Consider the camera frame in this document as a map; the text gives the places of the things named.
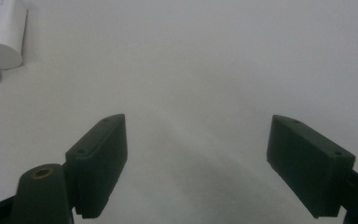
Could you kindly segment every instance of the round screw hole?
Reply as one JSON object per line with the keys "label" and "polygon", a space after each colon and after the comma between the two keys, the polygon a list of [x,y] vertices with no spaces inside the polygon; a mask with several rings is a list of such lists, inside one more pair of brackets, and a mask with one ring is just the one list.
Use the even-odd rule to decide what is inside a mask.
{"label": "round screw hole", "polygon": [[49,167],[44,167],[32,173],[32,179],[41,179],[54,173],[54,170]]}

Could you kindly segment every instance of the white table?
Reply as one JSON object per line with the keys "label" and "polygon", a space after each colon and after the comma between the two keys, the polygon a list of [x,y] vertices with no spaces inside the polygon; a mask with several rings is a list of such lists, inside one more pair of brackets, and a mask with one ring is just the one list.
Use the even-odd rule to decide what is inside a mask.
{"label": "white table", "polygon": [[0,201],[125,113],[125,170],[76,223],[342,223],[313,219],[266,151],[281,114],[358,160],[358,1],[25,3],[24,64],[0,82]]}

